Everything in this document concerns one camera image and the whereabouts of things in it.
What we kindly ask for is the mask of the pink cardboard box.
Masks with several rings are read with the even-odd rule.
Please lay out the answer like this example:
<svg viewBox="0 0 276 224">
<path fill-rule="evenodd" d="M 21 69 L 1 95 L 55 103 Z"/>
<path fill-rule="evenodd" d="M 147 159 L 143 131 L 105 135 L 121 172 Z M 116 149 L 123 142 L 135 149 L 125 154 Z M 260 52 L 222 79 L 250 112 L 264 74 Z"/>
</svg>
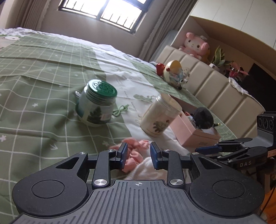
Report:
<svg viewBox="0 0 276 224">
<path fill-rule="evenodd" d="M 170 124 L 179 144 L 184 148 L 198 148 L 213 146 L 219 142 L 221 136 L 215 128 L 196 129 L 183 112 Z"/>
</svg>

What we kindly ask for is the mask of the white jar with flower label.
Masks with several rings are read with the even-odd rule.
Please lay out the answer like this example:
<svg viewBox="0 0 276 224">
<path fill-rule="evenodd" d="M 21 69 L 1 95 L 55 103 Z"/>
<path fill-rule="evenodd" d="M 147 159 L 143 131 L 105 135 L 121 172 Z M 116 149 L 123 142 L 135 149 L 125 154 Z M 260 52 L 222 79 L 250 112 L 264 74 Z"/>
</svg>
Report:
<svg viewBox="0 0 276 224">
<path fill-rule="evenodd" d="M 158 137 L 163 134 L 181 111 L 182 107 L 174 98 L 169 94 L 161 93 L 143 115 L 140 127 L 146 134 Z"/>
</svg>

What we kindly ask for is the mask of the beige padded headboard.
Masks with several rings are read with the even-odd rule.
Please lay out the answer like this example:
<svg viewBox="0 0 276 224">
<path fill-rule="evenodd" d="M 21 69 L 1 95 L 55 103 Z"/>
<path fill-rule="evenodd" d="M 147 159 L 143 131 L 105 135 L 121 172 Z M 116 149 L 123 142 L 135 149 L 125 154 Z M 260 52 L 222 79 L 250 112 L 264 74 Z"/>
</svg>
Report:
<svg viewBox="0 0 276 224">
<path fill-rule="evenodd" d="M 248 94 L 239 92 L 229 79 L 198 59 L 166 46 L 155 59 L 167 64 L 178 60 L 190 69 L 186 89 L 213 112 L 238 137 L 254 138 L 257 135 L 257 116 L 263 106 Z"/>
</svg>

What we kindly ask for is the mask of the barred window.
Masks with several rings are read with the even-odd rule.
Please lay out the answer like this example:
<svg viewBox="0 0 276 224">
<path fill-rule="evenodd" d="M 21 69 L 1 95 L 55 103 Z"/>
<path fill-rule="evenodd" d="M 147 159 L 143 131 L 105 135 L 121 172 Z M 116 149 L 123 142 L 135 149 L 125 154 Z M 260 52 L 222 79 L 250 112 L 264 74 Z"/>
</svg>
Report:
<svg viewBox="0 0 276 224">
<path fill-rule="evenodd" d="M 61 1 L 58 10 L 93 18 L 134 34 L 151 0 Z"/>
</svg>

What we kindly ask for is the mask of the pink sock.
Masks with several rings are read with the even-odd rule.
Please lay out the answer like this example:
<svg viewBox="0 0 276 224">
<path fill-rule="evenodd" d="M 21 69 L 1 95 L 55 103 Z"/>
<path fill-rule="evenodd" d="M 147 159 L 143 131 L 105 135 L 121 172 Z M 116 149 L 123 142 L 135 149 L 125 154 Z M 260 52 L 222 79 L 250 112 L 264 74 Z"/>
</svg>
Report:
<svg viewBox="0 0 276 224">
<path fill-rule="evenodd" d="M 133 171 L 144 160 L 142 153 L 149 149 L 149 140 L 136 140 L 135 138 L 126 138 L 122 143 L 127 143 L 127 159 L 122 171 L 129 173 Z"/>
</svg>

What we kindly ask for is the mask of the round cartoon toy ball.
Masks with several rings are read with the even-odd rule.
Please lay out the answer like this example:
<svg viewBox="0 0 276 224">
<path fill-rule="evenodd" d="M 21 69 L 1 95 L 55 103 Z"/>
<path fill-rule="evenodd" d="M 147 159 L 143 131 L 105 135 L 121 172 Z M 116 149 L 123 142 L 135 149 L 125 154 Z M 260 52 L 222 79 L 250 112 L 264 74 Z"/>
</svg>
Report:
<svg viewBox="0 0 276 224">
<path fill-rule="evenodd" d="M 157 63 L 155 67 L 157 75 L 178 90 L 182 90 L 189 81 L 190 69 L 182 67 L 178 60 L 172 60 L 167 64 Z"/>
</svg>

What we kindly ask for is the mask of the beige curtain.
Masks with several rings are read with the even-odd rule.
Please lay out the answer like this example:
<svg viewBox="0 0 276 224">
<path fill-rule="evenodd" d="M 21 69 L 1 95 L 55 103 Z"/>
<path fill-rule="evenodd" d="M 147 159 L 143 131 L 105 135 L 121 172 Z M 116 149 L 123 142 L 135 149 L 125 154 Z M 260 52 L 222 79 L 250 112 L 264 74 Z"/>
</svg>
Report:
<svg viewBox="0 0 276 224">
<path fill-rule="evenodd" d="M 152 32 L 145 41 L 139 58 L 148 62 L 168 32 L 181 28 L 196 3 L 197 0 L 168 1 Z"/>
<path fill-rule="evenodd" d="M 1 28 L 40 30 L 50 1 L 1 1 Z"/>
</svg>

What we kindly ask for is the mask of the beige curtain right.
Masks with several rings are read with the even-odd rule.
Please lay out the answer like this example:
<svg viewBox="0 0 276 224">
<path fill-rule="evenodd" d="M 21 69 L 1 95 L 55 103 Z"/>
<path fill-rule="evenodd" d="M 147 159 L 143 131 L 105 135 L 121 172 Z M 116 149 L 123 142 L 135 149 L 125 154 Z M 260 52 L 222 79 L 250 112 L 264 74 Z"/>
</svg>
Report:
<svg viewBox="0 0 276 224">
<path fill-rule="evenodd" d="M 139 58 L 148 62 L 168 32 L 181 28 L 196 3 L 197 0 L 168 1 L 152 32 L 145 41 Z"/>
</svg>

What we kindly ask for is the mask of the potted green plant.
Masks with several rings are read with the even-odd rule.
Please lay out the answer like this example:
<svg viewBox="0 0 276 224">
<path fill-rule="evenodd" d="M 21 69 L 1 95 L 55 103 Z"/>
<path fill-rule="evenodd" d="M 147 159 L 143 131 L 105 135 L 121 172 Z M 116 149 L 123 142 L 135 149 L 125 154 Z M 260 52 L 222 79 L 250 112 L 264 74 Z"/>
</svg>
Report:
<svg viewBox="0 0 276 224">
<path fill-rule="evenodd" d="M 225 67 L 231 64 L 231 61 L 225 59 L 225 52 L 218 46 L 215 50 L 214 56 L 209 64 L 209 66 L 217 71 L 220 71 L 221 67 Z"/>
</svg>

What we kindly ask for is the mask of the green patterned bedspread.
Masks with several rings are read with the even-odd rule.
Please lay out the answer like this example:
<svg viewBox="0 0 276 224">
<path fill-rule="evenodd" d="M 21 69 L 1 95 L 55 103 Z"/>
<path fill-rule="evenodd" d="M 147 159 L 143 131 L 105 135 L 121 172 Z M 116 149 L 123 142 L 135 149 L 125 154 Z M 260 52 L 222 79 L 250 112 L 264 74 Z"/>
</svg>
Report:
<svg viewBox="0 0 276 224">
<path fill-rule="evenodd" d="M 149 140 L 140 120 L 159 93 L 202 106 L 194 92 L 204 82 L 228 80 L 207 65 L 184 58 L 189 82 L 178 91 L 155 67 L 110 45 L 24 28 L 1 30 L 1 223 L 17 215 L 11 192 L 22 178 L 80 151 L 95 155 L 122 140 Z M 91 127 L 75 111 L 76 91 L 100 79 L 117 90 L 116 107 L 127 111 Z"/>
</svg>

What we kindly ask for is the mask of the beige curtain left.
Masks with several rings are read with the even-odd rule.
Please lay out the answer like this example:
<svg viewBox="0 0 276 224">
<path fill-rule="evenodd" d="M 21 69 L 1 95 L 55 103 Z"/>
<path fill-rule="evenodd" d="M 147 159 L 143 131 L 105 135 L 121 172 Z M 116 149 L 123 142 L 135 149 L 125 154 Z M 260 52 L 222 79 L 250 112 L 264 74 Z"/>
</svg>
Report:
<svg viewBox="0 0 276 224">
<path fill-rule="evenodd" d="M 1 28 L 40 30 L 50 1 L 1 1 Z"/>
</svg>

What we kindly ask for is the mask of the red leafed plant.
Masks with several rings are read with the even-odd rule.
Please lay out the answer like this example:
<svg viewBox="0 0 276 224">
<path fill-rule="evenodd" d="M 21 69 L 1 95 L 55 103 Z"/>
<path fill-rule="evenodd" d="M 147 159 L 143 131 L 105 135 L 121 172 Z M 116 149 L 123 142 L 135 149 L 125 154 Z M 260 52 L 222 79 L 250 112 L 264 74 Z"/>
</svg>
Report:
<svg viewBox="0 0 276 224">
<path fill-rule="evenodd" d="M 233 78 L 236 82 L 243 82 L 246 76 L 249 74 L 244 71 L 244 69 L 238 65 L 235 61 L 231 61 L 228 65 L 225 76 L 227 78 Z"/>
</svg>

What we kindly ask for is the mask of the green lidded glass jar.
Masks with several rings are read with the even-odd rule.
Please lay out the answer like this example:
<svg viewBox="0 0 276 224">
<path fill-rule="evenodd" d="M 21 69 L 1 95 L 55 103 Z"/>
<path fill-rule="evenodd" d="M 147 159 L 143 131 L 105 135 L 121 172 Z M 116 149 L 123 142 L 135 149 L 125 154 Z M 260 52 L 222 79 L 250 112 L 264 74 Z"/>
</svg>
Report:
<svg viewBox="0 0 276 224">
<path fill-rule="evenodd" d="M 116 105 L 117 90 L 99 79 L 90 80 L 77 101 L 75 111 L 88 126 L 101 126 L 111 120 Z"/>
</svg>

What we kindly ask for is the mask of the pink plush bunny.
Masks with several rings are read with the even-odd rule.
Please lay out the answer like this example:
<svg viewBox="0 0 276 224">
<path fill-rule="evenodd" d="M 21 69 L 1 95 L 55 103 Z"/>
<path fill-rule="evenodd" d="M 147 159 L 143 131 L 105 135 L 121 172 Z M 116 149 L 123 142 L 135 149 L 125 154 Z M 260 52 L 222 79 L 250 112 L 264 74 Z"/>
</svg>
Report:
<svg viewBox="0 0 276 224">
<path fill-rule="evenodd" d="M 194 33 L 187 32 L 184 44 L 178 50 L 201 61 L 210 50 L 210 46 L 206 40 L 204 36 L 197 36 Z"/>
</svg>

